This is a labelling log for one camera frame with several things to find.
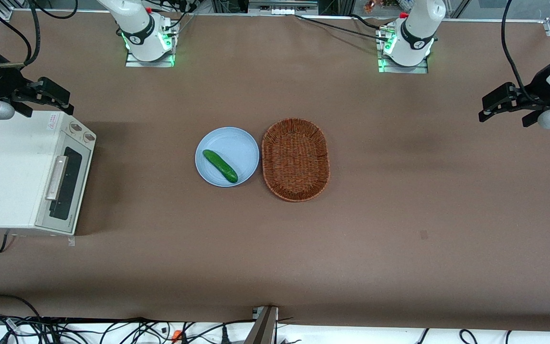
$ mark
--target cucumber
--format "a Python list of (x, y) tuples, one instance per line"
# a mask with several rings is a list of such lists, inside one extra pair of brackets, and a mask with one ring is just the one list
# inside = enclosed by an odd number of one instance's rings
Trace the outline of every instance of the cucumber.
[(203, 150), (203, 156), (212, 163), (212, 165), (216, 166), (216, 168), (222, 173), (222, 175), (226, 178), (227, 181), (231, 183), (236, 183), (239, 178), (236, 175), (235, 170), (226, 163), (222, 158), (220, 158), (220, 155), (218, 153), (214, 152), (213, 150)]

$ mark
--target white toaster oven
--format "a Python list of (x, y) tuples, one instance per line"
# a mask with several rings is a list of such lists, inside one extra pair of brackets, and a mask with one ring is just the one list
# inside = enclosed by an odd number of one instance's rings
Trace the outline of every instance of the white toaster oven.
[(95, 140), (61, 111), (0, 120), (0, 231), (74, 235)]

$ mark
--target toaster oven handle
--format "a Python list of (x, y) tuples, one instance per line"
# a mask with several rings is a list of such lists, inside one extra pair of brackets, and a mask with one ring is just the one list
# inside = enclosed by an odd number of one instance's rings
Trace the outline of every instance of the toaster oven handle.
[(48, 183), (48, 189), (46, 189), (46, 200), (55, 201), (59, 198), (61, 192), (61, 185), (63, 184), (63, 177), (67, 170), (68, 157), (65, 155), (59, 155), (54, 161), (54, 168), (50, 175), (50, 182)]

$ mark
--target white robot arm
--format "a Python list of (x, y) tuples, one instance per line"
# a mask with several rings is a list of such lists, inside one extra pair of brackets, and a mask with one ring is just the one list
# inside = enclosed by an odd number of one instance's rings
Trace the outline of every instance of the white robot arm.
[(434, 33), (445, 13), (443, 0), (416, 0), (409, 17), (394, 22), (395, 37), (384, 53), (399, 65), (419, 65), (430, 54)]
[(128, 48), (140, 61), (154, 61), (172, 48), (171, 19), (148, 13), (141, 0), (98, 0), (122, 30)]

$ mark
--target orange plug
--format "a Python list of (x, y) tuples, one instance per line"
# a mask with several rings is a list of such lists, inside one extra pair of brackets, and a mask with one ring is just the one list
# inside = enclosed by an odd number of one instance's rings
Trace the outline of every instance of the orange plug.
[(180, 339), (181, 339), (181, 330), (175, 330), (175, 332), (173, 333), (173, 337), (171, 337), (171, 342), (175, 343)]

